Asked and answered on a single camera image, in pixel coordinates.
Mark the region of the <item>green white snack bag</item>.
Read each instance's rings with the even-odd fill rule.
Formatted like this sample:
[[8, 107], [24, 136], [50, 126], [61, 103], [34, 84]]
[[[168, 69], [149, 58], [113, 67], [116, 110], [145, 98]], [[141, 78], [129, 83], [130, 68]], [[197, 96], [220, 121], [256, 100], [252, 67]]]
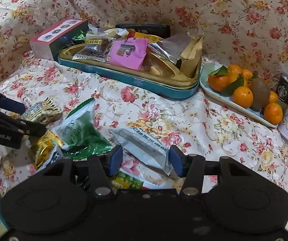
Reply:
[[92, 155], [106, 154], [112, 150], [111, 144], [93, 124], [94, 108], [94, 98], [87, 99], [53, 129], [53, 132], [64, 142], [61, 147], [64, 156], [78, 160]]

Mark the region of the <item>grey white snack packet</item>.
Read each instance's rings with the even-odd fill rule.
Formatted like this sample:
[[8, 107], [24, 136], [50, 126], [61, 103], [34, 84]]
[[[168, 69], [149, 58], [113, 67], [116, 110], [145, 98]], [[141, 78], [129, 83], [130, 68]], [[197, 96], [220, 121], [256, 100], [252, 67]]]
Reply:
[[173, 166], [168, 158], [169, 148], [141, 128], [110, 130], [115, 140], [141, 163], [169, 176]]

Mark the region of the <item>blue white snack packet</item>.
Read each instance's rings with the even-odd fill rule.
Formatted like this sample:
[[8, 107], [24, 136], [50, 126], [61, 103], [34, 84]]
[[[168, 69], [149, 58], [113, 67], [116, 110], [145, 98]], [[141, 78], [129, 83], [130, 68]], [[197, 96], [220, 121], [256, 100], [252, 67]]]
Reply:
[[58, 144], [53, 148], [51, 153], [49, 154], [49, 157], [46, 159], [46, 161], [38, 168], [36, 171], [37, 173], [41, 170], [47, 168], [48, 166], [52, 165], [56, 161], [62, 159], [64, 157], [64, 154], [62, 153], [62, 149]]

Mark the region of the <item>gold candy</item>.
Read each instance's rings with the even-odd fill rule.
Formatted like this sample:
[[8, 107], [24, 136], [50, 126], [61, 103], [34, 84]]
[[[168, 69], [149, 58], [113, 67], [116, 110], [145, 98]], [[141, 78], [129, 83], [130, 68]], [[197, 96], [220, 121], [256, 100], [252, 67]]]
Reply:
[[21, 115], [22, 120], [41, 123], [48, 125], [57, 121], [62, 117], [61, 109], [54, 103], [54, 101], [47, 97], [45, 100], [37, 102], [32, 105], [24, 114]]

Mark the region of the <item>green yellow snack packet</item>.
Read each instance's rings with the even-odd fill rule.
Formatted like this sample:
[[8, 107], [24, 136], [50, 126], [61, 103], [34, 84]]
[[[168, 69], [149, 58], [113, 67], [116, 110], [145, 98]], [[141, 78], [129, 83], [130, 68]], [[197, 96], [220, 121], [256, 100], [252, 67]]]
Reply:
[[123, 172], [119, 172], [110, 179], [110, 183], [114, 189], [141, 189], [143, 182], [135, 179]]

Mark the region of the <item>teal gold tin with snacks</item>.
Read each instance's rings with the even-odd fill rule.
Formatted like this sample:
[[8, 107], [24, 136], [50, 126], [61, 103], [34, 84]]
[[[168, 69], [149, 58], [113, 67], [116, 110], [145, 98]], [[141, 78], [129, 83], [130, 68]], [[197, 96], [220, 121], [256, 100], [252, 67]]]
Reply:
[[[147, 54], [139, 70], [111, 65], [105, 61], [112, 43], [127, 38], [148, 39]], [[147, 89], [165, 98], [184, 100], [191, 97], [199, 85], [201, 59], [193, 78], [188, 78], [180, 71], [181, 53], [194, 39], [188, 33], [163, 39], [133, 29], [103, 29], [90, 26], [88, 32], [73, 37], [72, 45], [59, 52], [58, 62]]]

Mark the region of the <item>orange mandarin left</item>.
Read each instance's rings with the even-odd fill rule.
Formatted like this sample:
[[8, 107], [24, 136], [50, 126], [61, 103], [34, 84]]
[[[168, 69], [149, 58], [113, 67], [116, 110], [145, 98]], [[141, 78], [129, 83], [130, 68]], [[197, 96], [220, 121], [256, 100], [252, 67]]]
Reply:
[[230, 84], [228, 76], [211, 75], [207, 81], [210, 88], [218, 93], [221, 93]]

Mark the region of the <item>orange mandarin front middle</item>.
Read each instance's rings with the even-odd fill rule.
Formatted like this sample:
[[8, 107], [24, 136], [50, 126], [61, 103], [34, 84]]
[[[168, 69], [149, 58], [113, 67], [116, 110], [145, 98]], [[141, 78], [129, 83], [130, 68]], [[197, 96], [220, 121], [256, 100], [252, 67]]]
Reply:
[[238, 87], [233, 91], [232, 101], [243, 108], [249, 108], [253, 103], [253, 93], [248, 87]]

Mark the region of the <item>red white snack box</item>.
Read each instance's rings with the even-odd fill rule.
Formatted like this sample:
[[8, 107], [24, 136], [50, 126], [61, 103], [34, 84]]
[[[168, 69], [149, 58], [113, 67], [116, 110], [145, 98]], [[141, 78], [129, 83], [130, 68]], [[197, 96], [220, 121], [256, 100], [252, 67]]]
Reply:
[[58, 54], [80, 31], [88, 31], [88, 20], [64, 18], [30, 40], [35, 58], [58, 61]]

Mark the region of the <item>orange mandarin front right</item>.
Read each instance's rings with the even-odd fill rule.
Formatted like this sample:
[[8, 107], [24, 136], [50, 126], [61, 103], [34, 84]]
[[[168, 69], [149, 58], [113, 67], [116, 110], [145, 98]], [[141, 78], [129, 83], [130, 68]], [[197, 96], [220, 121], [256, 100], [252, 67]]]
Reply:
[[264, 119], [273, 125], [283, 119], [283, 109], [278, 103], [269, 103], [264, 109]]

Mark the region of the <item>brown kiwi fruit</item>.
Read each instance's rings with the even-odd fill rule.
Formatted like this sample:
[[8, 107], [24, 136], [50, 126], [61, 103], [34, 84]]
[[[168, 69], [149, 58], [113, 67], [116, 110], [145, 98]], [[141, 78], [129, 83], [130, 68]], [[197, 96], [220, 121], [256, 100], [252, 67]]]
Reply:
[[251, 109], [259, 111], [268, 103], [270, 88], [264, 80], [258, 77], [251, 81], [248, 88], [253, 93], [253, 103], [251, 105]]

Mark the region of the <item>brown paper packet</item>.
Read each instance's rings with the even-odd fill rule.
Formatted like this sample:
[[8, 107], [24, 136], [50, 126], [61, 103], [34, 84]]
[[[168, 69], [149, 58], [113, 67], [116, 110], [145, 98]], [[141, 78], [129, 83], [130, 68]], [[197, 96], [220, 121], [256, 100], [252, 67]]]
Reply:
[[193, 78], [196, 68], [201, 59], [203, 48], [203, 35], [200, 35], [183, 50], [181, 53], [180, 71], [188, 78]]

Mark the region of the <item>pink snack packet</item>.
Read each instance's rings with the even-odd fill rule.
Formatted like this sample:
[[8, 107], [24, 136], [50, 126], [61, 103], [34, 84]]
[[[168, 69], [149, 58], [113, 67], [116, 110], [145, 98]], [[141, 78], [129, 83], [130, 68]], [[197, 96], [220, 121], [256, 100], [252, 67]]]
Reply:
[[139, 70], [147, 54], [148, 39], [115, 40], [106, 56], [108, 64]]

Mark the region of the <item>dark starbucks can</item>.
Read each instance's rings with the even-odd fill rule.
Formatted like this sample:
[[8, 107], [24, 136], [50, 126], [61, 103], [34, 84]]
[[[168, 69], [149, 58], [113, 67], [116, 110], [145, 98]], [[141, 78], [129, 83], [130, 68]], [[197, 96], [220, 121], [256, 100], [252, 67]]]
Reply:
[[288, 104], [288, 74], [282, 74], [275, 93], [278, 99]]

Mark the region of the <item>black remote control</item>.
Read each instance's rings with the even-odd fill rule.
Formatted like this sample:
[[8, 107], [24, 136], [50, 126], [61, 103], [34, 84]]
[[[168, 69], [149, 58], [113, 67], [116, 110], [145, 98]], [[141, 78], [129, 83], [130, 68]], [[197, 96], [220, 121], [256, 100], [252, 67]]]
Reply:
[[121, 23], [115, 25], [116, 28], [133, 29], [136, 32], [150, 34], [161, 37], [163, 39], [171, 36], [171, 28], [169, 25], [157, 23]]

